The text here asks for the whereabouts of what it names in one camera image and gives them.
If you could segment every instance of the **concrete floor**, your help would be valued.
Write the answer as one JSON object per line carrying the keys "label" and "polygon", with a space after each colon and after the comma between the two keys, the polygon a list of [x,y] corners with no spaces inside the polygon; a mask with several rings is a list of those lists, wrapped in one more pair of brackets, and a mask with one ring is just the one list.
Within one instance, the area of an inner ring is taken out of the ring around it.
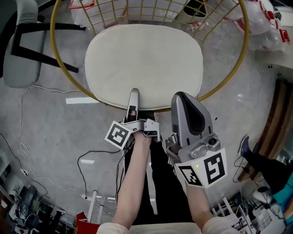
{"label": "concrete floor", "polygon": [[[59,9],[57,22],[72,23],[66,3]],[[52,8],[43,12],[49,20]],[[92,32],[56,31],[56,42],[64,62],[80,69],[73,76],[87,87],[84,71],[84,58],[92,40]],[[199,96],[220,83],[231,70],[239,55],[243,36],[231,37],[224,31],[224,23],[212,33],[203,49],[204,74]],[[44,54],[54,56],[46,35]],[[249,134],[250,143],[256,141],[265,126],[270,110],[275,85],[275,72],[266,65],[256,64],[254,52],[248,51],[240,68],[233,78],[216,94],[204,100],[202,104],[211,114],[214,132],[227,154],[228,176],[207,190],[211,204],[223,196],[231,197],[239,191],[239,183],[234,184],[232,177],[236,168],[239,143],[245,134]],[[60,90],[75,89],[61,69],[42,64],[38,85]],[[20,103],[23,89],[12,89],[0,80],[0,132],[7,136],[12,150],[20,158],[23,167],[33,176],[33,172],[49,191],[50,202],[71,214],[80,211],[87,213],[89,201],[74,190],[62,190],[58,186],[77,189],[85,193],[84,182],[77,167],[77,159],[89,150],[116,150],[104,136],[113,120],[122,120],[125,112],[103,104],[67,105],[68,97],[83,97],[81,92],[59,93],[31,87],[23,96],[21,141],[30,150],[25,155],[18,142],[20,132]],[[169,112],[160,114],[163,138],[171,135],[171,116]],[[98,190],[100,195],[115,196],[116,165],[121,154],[90,153],[83,159],[94,160],[92,165],[83,164],[88,193]],[[34,184],[40,192],[43,188]],[[149,183],[151,198],[155,190]],[[114,205],[106,204],[103,221],[109,221],[114,213]]]}

